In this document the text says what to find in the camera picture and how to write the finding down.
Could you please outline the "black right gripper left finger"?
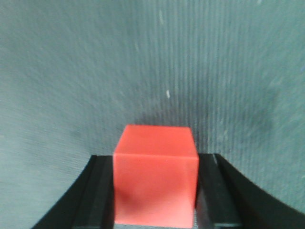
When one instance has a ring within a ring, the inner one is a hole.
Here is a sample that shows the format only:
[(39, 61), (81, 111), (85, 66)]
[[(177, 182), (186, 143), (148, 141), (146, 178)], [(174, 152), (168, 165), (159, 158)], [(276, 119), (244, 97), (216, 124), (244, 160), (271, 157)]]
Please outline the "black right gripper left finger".
[(92, 155), (84, 170), (34, 225), (35, 229), (112, 229), (114, 187), (112, 156)]

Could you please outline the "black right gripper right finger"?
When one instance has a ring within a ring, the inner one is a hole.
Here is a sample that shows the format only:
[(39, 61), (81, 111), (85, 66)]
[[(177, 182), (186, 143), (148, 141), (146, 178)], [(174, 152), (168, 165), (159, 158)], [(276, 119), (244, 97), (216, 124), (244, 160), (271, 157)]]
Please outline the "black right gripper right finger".
[(220, 154), (199, 154), (200, 229), (303, 229), (305, 215), (251, 182)]

